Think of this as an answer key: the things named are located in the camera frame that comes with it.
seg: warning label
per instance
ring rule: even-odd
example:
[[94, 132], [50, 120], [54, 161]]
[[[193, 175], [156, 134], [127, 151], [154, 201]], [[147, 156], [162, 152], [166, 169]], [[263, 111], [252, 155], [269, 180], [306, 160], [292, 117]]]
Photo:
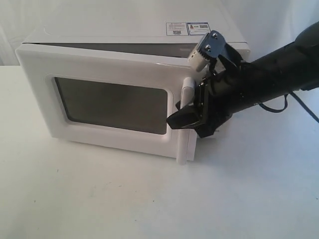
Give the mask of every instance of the warning label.
[[187, 30], [189, 35], [205, 35], [210, 33], [208, 22], [188, 22]]
[[186, 22], [167, 22], [167, 36], [188, 36]]

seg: white tabletop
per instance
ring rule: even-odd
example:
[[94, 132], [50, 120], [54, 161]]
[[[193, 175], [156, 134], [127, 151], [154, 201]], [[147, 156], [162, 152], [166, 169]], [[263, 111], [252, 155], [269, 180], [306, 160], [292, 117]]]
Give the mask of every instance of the white tabletop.
[[[319, 115], [319, 91], [299, 95]], [[0, 67], [0, 110], [2, 239], [318, 238], [319, 125], [292, 97], [186, 166], [51, 138], [20, 67]]]

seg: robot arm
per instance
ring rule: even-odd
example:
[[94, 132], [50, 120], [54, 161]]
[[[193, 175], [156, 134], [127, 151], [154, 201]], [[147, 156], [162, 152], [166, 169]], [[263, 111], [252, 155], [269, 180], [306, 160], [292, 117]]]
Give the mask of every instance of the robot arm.
[[[217, 73], [217, 59], [225, 71]], [[247, 63], [228, 45], [217, 31], [206, 34], [191, 52], [188, 61], [196, 71], [208, 65], [202, 82], [196, 86], [195, 95], [182, 109], [167, 118], [172, 129], [194, 129], [200, 137], [207, 137], [232, 117], [233, 113], [254, 105], [278, 113], [263, 102], [291, 94], [296, 90], [319, 87], [319, 22], [303, 31], [294, 42]], [[302, 105], [312, 117], [319, 119]]]

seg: microwave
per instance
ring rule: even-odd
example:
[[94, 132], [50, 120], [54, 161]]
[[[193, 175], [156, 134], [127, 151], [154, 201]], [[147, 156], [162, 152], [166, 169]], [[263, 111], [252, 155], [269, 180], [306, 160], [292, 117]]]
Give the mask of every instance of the microwave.
[[16, 54], [53, 137], [185, 164], [197, 135], [170, 129], [166, 118], [177, 102], [189, 103], [205, 75], [187, 57], [213, 29], [248, 58], [220, 0], [72, 0]]

